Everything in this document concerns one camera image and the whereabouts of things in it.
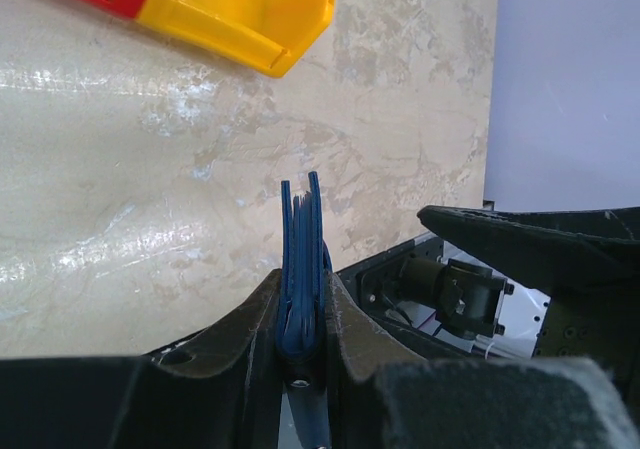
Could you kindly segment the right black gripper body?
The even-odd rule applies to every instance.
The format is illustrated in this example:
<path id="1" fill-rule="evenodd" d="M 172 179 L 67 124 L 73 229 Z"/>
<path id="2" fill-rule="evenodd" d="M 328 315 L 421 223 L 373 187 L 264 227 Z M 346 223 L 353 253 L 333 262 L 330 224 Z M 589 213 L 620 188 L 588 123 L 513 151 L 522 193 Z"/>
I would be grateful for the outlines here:
<path id="1" fill-rule="evenodd" d="M 420 348 L 484 358 L 588 357 L 639 366 L 639 296 L 627 290 L 546 295 L 433 235 L 410 239 L 339 275 L 357 305 Z"/>

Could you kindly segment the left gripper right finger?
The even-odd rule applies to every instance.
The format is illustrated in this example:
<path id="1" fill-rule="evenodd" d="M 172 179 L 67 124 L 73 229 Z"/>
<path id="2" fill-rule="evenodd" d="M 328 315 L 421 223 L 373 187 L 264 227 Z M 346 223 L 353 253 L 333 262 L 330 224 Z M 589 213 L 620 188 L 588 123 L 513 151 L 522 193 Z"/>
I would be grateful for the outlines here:
<path id="1" fill-rule="evenodd" d="M 639 431 L 591 360 L 427 359 L 327 294 L 335 448 L 636 448 Z"/>

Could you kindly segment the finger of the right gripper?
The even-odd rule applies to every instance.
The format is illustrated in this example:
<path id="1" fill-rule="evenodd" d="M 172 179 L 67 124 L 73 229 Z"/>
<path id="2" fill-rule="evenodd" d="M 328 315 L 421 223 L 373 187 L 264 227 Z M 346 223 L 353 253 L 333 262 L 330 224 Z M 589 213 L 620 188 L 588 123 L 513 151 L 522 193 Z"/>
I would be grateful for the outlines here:
<path id="1" fill-rule="evenodd" d="M 440 238 L 525 287 L 639 287 L 637 207 L 512 213 L 429 205 L 417 217 Z"/>

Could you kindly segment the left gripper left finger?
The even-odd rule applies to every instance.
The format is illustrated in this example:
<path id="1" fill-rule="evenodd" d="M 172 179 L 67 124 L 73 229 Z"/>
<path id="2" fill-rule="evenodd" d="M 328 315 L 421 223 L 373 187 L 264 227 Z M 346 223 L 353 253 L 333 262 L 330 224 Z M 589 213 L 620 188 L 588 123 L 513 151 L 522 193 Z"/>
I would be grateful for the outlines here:
<path id="1" fill-rule="evenodd" d="M 1 363 L 4 448 L 275 448 L 280 270 L 225 317 L 141 356 Z"/>

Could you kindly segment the navy blue card holder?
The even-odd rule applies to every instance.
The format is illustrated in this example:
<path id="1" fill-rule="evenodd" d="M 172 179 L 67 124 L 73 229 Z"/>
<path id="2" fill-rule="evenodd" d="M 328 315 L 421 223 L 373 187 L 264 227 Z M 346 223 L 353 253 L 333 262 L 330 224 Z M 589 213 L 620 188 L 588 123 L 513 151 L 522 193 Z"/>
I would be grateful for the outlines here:
<path id="1" fill-rule="evenodd" d="M 323 237 L 318 174 L 292 195 L 281 183 L 283 254 L 275 347 L 300 444 L 331 445 L 326 390 L 326 296 L 331 259 Z"/>

